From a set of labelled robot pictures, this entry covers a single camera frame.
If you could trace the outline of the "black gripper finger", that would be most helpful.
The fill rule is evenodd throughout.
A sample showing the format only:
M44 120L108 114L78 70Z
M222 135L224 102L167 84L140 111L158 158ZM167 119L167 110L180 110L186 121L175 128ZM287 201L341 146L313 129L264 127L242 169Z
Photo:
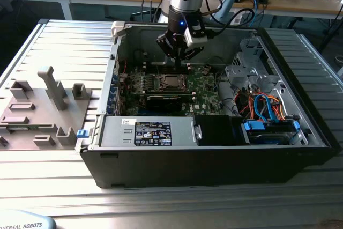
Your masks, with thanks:
M156 39L157 44L162 49L164 54L169 57L170 59L174 60L174 67L179 68L181 66L181 60L179 57L179 51L177 47L172 46L166 35L161 34Z
M182 53L182 60L190 60L196 55L198 55L200 52L202 52L203 50L204 50L204 47L197 47L197 48L184 51Z

